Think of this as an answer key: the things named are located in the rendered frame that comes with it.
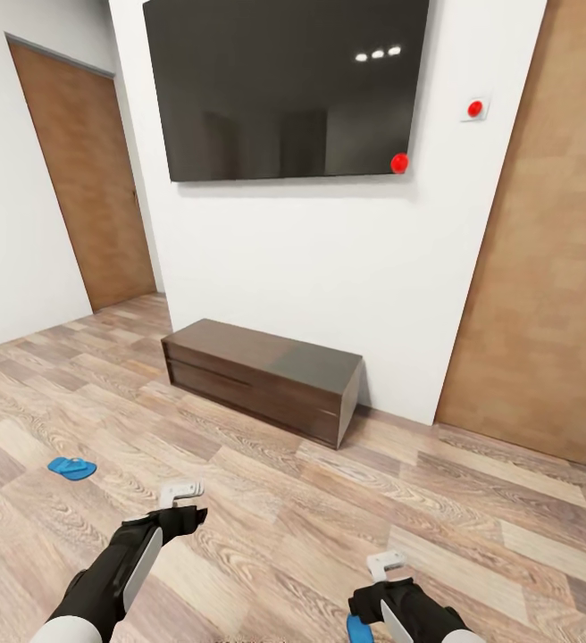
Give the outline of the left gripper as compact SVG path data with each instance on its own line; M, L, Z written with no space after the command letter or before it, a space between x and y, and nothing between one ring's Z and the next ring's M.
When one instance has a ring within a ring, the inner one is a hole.
M171 534L166 542L167 544L178 536L194 533L199 524L205 523L207 516L207 508L197 510L194 505L155 510L155 512L163 514L170 520Z

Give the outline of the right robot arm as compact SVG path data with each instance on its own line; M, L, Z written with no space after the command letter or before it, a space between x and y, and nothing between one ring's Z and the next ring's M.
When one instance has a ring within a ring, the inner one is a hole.
M367 559L372 586L355 590L348 600L352 616L359 615L362 624L384 622L396 643L486 643L453 607L432 600L412 577L387 581L386 572L406 564L400 551Z

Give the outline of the sandal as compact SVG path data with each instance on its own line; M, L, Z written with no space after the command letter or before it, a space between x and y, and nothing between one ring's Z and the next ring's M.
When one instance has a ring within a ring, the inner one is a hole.
M347 631L349 643L374 643L373 634L369 624L362 624L359 615L347 617Z
M82 458L72 459L62 456L53 460L47 469L60 474L66 480L78 481L91 476L97 467L94 463L84 462Z

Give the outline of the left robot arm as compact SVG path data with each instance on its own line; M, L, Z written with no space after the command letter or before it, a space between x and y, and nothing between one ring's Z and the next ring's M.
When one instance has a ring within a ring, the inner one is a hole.
M204 493L202 483L163 487L159 510L124 519L92 566L76 574L62 603L30 643L110 643L162 546L205 523L207 508L178 506L176 501Z

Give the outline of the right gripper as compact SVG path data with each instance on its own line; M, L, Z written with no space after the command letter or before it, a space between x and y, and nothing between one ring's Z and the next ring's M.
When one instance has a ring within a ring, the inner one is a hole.
M384 622L383 615L379 611L379 593L383 587L382 582L370 587L363 587L355 590L353 596L349 598L349 610L352 616L359 615L362 624Z

